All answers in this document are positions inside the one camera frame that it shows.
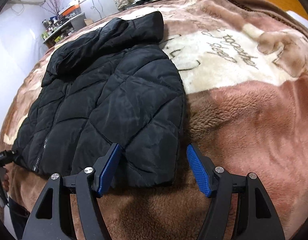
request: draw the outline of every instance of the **jacket zipper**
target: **jacket zipper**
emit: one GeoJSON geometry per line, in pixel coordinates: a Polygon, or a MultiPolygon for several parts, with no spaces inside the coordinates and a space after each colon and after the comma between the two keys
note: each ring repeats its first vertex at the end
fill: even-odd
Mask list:
{"type": "MultiPolygon", "coordinates": [[[[66,94],[65,94],[65,98],[68,97],[68,93],[69,93],[69,86],[70,86],[71,82],[69,82],[66,86],[66,94]]],[[[53,127],[56,125],[56,122],[57,122],[57,119],[58,119],[58,114],[59,114],[59,110],[60,110],[60,107],[62,106],[64,100],[59,104],[59,106],[57,107],[57,111],[56,111],[56,115],[55,115],[55,120],[53,122],[53,125],[52,125],[52,128],[50,129],[50,132],[52,131],[53,127]]],[[[40,161],[41,161],[41,158],[43,157],[43,154],[45,152],[45,149],[46,149],[46,145],[47,145],[47,142],[48,142],[48,138],[49,138],[49,134],[50,132],[48,133],[48,135],[46,136],[45,138],[45,142],[44,142],[44,148],[43,148],[43,151],[42,153],[38,156],[37,160],[36,160],[36,164],[35,166],[33,167],[33,171],[35,172],[38,172],[38,168],[39,168],[39,165],[40,165],[40,161]]]]}

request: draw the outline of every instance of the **person's leg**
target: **person's leg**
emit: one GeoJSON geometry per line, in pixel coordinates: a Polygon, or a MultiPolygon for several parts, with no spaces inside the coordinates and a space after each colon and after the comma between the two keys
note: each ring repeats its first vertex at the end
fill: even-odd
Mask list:
{"type": "Polygon", "coordinates": [[[21,205],[9,197],[9,210],[12,219],[12,225],[18,240],[22,239],[25,226],[30,213],[21,205]]]}

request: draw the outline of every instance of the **brown blanket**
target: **brown blanket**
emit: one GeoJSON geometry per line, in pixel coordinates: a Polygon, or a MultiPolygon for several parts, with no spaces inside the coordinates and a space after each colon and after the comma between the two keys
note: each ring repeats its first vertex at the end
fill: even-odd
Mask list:
{"type": "MultiPolygon", "coordinates": [[[[1,130],[0,151],[11,148],[55,49],[113,17],[131,19],[153,10],[163,15],[161,47],[188,94],[185,138],[173,186],[110,190],[99,199],[112,238],[196,239],[209,200],[189,169],[189,142],[231,173],[258,174],[286,239],[291,238],[308,216],[308,30],[264,0],[164,0],[70,36],[47,52],[20,87],[1,130]]],[[[18,166],[9,168],[10,195],[31,211],[45,180],[18,166]]],[[[83,239],[72,200],[77,237],[83,239]]]]}

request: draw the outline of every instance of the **dried branch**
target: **dried branch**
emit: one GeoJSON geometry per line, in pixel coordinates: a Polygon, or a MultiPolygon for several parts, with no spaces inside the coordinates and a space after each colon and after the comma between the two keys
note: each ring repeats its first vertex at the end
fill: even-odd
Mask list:
{"type": "Polygon", "coordinates": [[[41,8],[43,8],[46,11],[51,12],[51,13],[53,13],[57,16],[59,11],[60,11],[61,3],[62,3],[62,0],[49,0],[49,2],[46,1],[46,4],[49,7],[49,9],[47,9],[43,6],[41,6],[41,8]]]}

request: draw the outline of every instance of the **blue gripper pad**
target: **blue gripper pad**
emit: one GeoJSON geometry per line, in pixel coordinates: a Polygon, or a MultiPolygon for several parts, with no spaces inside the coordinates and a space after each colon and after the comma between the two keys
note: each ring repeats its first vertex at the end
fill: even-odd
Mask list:
{"type": "Polygon", "coordinates": [[[208,175],[192,145],[187,146],[186,155],[199,190],[204,193],[206,197],[209,197],[212,191],[209,187],[208,175]]]}
{"type": "Polygon", "coordinates": [[[101,175],[99,176],[99,188],[97,190],[97,195],[99,197],[102,197],[105,193],[107,193],[111,185],[111,182],[117,170],[119,160],[121,158],[121,151],[121,146],[117,144],[112,151],[101,175]]]}

